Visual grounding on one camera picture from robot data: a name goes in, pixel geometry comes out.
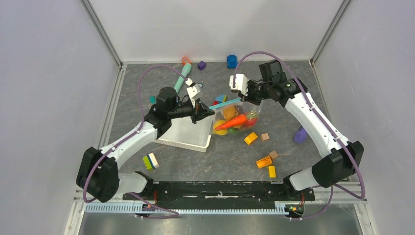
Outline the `orange crinkled ginger root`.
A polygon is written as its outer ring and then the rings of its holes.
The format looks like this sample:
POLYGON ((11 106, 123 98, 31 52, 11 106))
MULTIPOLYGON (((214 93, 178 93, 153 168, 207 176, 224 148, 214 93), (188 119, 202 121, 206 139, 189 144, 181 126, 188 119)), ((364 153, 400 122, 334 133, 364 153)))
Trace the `orange crinkled ginger root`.
POLYGON ((222 110, 223 118, 226 121, 232 120, 239 115, 239 112, 235 105, 229 105, 222 110))

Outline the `orange carrot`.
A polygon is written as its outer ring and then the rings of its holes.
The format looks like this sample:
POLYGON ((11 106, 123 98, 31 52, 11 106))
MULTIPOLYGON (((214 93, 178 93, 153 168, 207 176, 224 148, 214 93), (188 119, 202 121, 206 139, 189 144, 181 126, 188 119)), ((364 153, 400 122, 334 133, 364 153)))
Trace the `orange carrot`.
POLYGON ((241 126, 241 128, 246 128, 244 124, 247 122, 248 119, 258 118, 258 117, 259 117, 259 114, 256 114, 256 113, 240 114, 236 116, 235 118, 233 118, 232 120, 226 121, 226 123, 224 123, 223 125, 218 126, 216 130, 218 131, 218 130, 236 128, 237 126, 241 126))

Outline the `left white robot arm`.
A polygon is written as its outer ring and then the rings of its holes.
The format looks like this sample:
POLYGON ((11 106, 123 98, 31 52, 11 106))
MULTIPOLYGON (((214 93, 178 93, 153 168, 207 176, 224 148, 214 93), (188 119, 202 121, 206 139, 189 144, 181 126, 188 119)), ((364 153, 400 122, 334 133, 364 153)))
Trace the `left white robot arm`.
POLYGON ((146 145, 159 139, 172 125, 172 120, 189 117, 196 124, 214 111, 199 96, 200 88, 188 88, 186 101, 172 87, 164 87, 156 97, 143 120, 115 142, 97 149, 88 148, 83 155, 76 184, 83 189, 86 203, 98 200, 106 203, 117 194, 136 193, 141 199, 149 199, 154 187, 139 173, 121 174, 120 167, 146 145))

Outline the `clear zip top bag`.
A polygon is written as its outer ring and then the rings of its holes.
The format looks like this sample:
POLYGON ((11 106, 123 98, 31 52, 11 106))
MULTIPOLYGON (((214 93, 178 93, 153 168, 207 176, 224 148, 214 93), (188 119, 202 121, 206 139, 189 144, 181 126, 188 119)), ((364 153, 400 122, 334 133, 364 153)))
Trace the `clear zip top bag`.
POLYGON ((253 128, 259 121, 262 105, 243 102, 239 98, 210 106, 212 116, 212 134, 234 136, 253 128))

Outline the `yellow lemon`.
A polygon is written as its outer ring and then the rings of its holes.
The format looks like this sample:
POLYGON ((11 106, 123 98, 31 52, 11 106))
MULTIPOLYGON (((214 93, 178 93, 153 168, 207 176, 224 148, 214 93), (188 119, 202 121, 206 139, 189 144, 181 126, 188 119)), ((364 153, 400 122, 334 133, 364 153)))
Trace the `yellow lemon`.
POLYGON ((228 133, 227 129, 218 130, 218 131, 216 130, 216 128, 218 126, 221 126, 224 123, 226 123, 226 121, 224 119, 220 119, 220 120, 216 121, 215 124, 213 125, 212 134, 219 135, 219 136, 225 136, 228 133))

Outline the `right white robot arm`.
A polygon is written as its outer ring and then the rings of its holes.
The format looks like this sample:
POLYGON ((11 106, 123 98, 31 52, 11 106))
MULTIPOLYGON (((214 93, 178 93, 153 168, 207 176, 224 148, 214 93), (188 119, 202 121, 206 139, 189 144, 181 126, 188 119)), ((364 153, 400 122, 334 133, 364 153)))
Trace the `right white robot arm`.
POLYGON ((313 166, 284 179, 283 195, 297 199, 302 190, 315 186, 328 188, 357 173, 364 148, 359 141, 350 142, 321 112, 299 79, 288 79, 278 60, 259 66, 262 78, 249 80, 243 74, 230 77, 229 86, 242 101, 255 105, 263 100, 279 102, 305 129, 321 156, 313 166))

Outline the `red strawberry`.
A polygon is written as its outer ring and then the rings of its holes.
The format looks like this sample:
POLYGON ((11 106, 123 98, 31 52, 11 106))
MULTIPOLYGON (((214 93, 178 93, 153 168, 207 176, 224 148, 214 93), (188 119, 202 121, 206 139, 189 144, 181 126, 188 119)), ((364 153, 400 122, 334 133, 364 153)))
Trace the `red strawberry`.
POLYGON ((244 126, 245 127, 252 127, 252 126, 255 126, 256 125, 256 123, 257 123, 257 121, 258 121, 258 118, 257 117, 254 117, 254 118, 251 118, 251 119, 248 119, 247 120, 247 122, 244 124, 244 126))

